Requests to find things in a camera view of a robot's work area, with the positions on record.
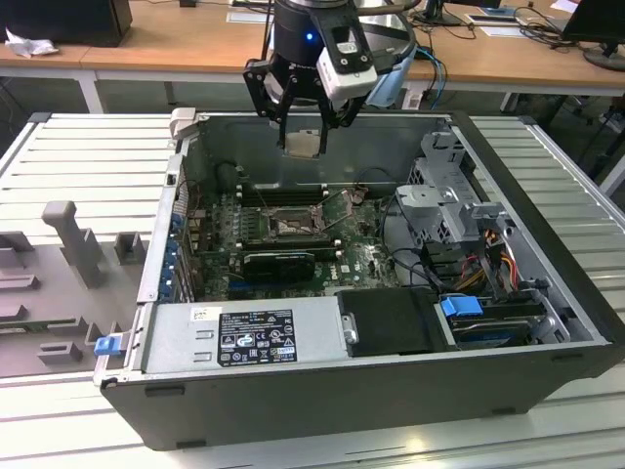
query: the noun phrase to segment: computer case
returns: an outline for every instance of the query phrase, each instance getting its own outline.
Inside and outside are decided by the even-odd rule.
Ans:
[[[130,28],[128,0],[3,0],[1,35],[5,28],[28,39],[55,43],[117,47]]]

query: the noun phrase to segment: computer monitor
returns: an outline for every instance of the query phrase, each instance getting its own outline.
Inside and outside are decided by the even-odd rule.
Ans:
[[[458,17],[449,15],[443,11],[445,3],[471,5],[473,7],[482,8],[499,8],[501,0],[427,0],[426,8],[415,15],[416,19],[426,24],[439,26],[460,26],[464,24]]]
[[[625,57],[618,55],[618,45],[625,43],[625,0],[582,0],[562,39],[604,44],[585,51],[584,58],[602,68],[625,71]]]

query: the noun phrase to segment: warning label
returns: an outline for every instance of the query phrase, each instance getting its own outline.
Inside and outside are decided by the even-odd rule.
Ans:
[[[221,366],[297,361],[292,310],[223,313],[219,316]]]

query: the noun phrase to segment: desk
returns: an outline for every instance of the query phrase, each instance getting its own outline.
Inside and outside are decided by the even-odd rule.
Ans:
[[[537,6],[549,9],[552,0]],[[524,4],[522,0],[505,2]],[[250,58],[260,55],[262,24],[227,23],[228,8],[198,5],[181,9],[177,2],[153,5],[131,2],[133,26],[114,49],[63,46],[58,56],[20,59],[3,50],[0,75],[70,78],[79,82],[89,111],[102,112],[98,80],[242,83],[240,75]],[[458,15],[469,7],[449,5]],[[458,33],[466,30],[457,28]],[[475,41],[463,41],[439,28],[433,35],[437,56],[449,72],[446,89],[557,95],[621,96],[622,73],[592,66],[577,50],[567,54],[524,38],[488,37],[479,28]],[[418,33],[422,43],[427,37]],[[415,63],[408,73],[413,90],[432,79],[432,67]]]

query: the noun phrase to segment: motherboard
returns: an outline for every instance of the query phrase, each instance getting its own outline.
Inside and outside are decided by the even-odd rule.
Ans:
[[[203,301],[334,295],[399,286],[380,244],[384,200],[359,188],[221,194],[195,218]]]

